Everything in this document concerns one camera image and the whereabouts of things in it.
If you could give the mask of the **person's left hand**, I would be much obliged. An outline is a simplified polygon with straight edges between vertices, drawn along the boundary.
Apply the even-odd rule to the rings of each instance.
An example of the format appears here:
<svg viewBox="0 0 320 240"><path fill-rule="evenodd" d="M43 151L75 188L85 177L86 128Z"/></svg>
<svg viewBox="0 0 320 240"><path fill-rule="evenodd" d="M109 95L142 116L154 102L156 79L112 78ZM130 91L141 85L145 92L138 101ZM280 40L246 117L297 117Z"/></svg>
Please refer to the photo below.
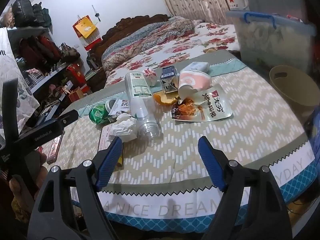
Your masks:
<svg viewBox="0 0 320 240"><path fill-rule="evenodd" d="M20 158L10 170L10 189L19 206L27 212L33 210L37 194L48 174L43 166L46 161L47 156L44 153L33 151Z"/></svg>

